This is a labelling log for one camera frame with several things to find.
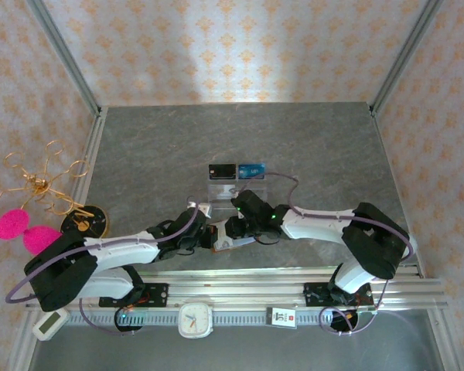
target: table surface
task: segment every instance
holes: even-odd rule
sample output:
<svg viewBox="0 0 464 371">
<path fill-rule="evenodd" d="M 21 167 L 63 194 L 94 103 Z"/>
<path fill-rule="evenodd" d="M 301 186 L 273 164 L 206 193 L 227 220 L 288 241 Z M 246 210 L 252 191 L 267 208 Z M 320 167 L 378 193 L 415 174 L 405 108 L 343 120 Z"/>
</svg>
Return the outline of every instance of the table surface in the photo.
<svg viewBox="0 0 464 371">
<path fill-rule="evenodd" d="M 368 201 L 405 226 L 377 129 L 360 103 L 110 108 L 88 204 L 107 212 L 110 236 L 136 233 L 176 218 L 189 195 L 206 200 L 208 164 L 227 162 L 264 162 L 298 176 L 300 207 L 338 210 Z M 285 203 L 290 186 L 269 178 L 268 201 Z M 344 246 L 293 240 L 219 254 L 198 249 L 139 269 L 315 267 L 348 257 Z M 198 340 L 180 337 L 176 327 L 120 338 L 66 326 L 38 344 L 30 369 L 442 369 L 426 311 L 397 315 L 381 313 L 345 338 L 311 326 L 216 328 Z"/>
<path fill-rule="evenodd" d="M 373 203 L 398 224 L 404 214 L 375 124 L 365 103 L 209 104 L 111 107 L 87 204 L 103 208 L 110 237 L 175 219 L 189 195 L 207 200 L 208 164 L 264 162 L 299 178 L 294 204 L 353 209 Z M 290 181 L 268 177 L 268 201 L 286 203 Z M 231 216 L 214 213 L 224 218 Z M 350 257 L 318 240 L 253 243 L 211 254 L 197 249 L 148 271 L 334 266 Z"/>
</svg>

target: black round base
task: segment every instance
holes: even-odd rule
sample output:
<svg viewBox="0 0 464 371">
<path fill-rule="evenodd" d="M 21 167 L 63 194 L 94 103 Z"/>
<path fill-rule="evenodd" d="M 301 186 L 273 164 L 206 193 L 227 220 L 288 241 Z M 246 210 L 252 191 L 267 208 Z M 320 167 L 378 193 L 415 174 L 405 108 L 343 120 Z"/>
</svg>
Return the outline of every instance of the black round base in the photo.
<svg viewBox="0 0 464 371">
<path fill-rule="evenodd" d="M 358 314 L 356 311 L 344 311 L 346 315 L 350 315 L 349 322 L 353 326 L 353 328 L 356 328 L 357 325 L 357 317 Z M 338 315 L 336 312 L 333 312 L 333 320 L 332 324 L 330 325 L 331 328 L 333 328 L 336 331 L 341 331 L 341 332 L 349 332 L 350 328 L 347 325 L 347 322 L 341 315 Z"/>
<path fill-rule="evenodd" d="M 79 210 L 73 210 L 63 220 L 60 232 L 77 230 L 82 237 L 100 238 L 104 236 L 108 229 L 108 218 L 105 211 L 91 205 L 79 209 L 94 214 L 94 216 L 86 216 Z"/>
</svg>

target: price tag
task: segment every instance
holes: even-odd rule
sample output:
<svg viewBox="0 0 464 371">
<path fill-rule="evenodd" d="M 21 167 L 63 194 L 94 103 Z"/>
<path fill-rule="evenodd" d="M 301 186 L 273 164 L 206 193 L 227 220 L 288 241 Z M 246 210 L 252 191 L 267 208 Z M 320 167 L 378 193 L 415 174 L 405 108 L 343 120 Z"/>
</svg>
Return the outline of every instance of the price tag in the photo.
<svg viewBox="0 0 464 371">
<path fill-rule="evenodd" d="M 266 308 L 266 324 L 275 327 L 297 328 L 295 310 L 284 308 Z"/>
</svg>

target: black mount plate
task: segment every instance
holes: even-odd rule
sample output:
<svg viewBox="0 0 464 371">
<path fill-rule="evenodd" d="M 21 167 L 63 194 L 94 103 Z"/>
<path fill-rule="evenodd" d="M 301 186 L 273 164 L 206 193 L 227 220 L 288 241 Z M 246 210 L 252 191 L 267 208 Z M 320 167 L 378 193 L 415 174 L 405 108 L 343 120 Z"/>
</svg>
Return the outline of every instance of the black mount plate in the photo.
<svg viewBox="0 0 464 371">
<path fill-rule="evenodd" d="M 140 308 L 164 308 L 167 306 L 167 298 L 169 297 L 169 284 L 145 284 L 145 289 L 141 294 L 141 298 L 149 296 L 146 303 L 138 304 Z M 125 305 L 122 300 L 113 298 L 100 298 L 98 303 L 102 308 L 120 308 Z"/>
<path fill-rule="evenodd" d="M 68 213 L 60 226 L 60 232 L 77 230 L 82 237 L 100 238 L 107 232 L 108 218 L 105 211 L 98 206 L 86 205 L 79 209 L 93 214 L 86 216 L 79 210 Z"/>
<path fill-rule="evenodd" d="M 308 282 L 304 284 L 304 299 L 306 307 L 337 307 L 341 304 L 332 298 L 327 298 L 328 282 Z M 374 306 L 371 285 L 364 284 L 354 293 L 354 298 L 348 307 L 359 307 L 361 305 Z"/>
</svg>

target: white timer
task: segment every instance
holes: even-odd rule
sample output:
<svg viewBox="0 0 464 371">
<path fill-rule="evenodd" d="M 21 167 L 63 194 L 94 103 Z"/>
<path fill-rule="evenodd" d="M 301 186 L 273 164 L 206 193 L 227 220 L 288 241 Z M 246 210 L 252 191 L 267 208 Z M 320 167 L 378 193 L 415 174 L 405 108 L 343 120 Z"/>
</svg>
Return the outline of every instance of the white timer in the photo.
<svg viewBox="0 0 464 371">
<path fill-rule="evenodd" d="M 213 313 L 204 303 L 184 304 L 179 310 L 179 334 L 188 339 L 199 339 L 213 331 Z"/>
<path fill-rule="evenodd" d="M 50 311 L 32 327 L 32 333 L 42 342 L 50 340 L 57 331 L 69 320 L 70 313 L 61 308 L 57 311 Z"/>
</svg>

